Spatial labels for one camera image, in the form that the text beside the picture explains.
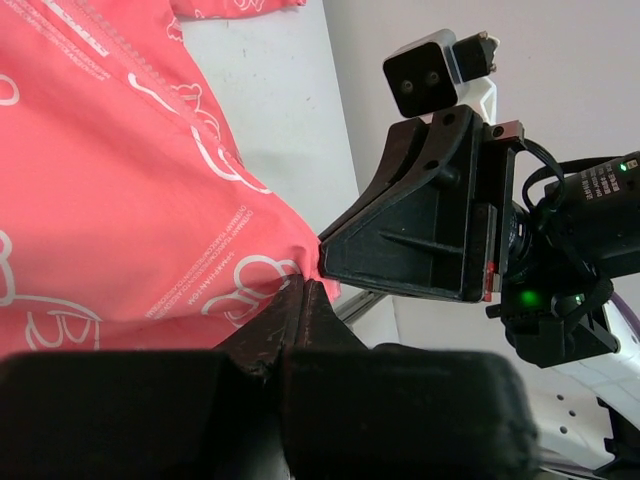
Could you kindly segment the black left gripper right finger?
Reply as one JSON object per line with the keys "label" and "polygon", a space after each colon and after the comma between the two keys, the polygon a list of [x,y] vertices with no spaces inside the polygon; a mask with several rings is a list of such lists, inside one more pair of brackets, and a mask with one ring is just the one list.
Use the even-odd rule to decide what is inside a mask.
{"label": "black left gripper right finger", "polygon": [[322,284],[301,288],[282,353],[282,441],[297,479],[531,479],[524,384],[492,352],[365,346]]}

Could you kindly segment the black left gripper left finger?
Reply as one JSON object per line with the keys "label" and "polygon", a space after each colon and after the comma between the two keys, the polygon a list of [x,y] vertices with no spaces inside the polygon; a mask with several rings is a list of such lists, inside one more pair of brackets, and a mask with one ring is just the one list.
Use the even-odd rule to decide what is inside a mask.
{"label": "black left gripper left finger", "polygon": [[1,363],[5,479],[286,479],[264,394],[303,280],[227,344],[33,352]]}

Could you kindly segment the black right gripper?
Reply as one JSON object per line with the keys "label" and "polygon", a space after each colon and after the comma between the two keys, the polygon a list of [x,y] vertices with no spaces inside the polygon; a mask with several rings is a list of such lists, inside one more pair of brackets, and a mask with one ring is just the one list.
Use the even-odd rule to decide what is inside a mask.
{"label": "black right gripper", "polygon": [[[483,260],[472,246],[482,119],[468,106],[392,125],[378,169],[356,202],[320,236],[320,271],[362,289],[478,302]],[[616,353],[606,322],[613,281],[639,271],[639,154],[542,164],[508,223],[501,320],[518,357],[540,368]]]}

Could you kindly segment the pink bear print jacket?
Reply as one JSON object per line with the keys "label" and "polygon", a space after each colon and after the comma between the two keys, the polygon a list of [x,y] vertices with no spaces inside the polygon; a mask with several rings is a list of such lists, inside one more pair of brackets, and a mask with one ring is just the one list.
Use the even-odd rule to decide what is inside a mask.
{"label": "pink bear print jacket", "polygon": [[285,1],[1,5],[1,352],[212,347],[319,241],[244,167],[180,21]]}

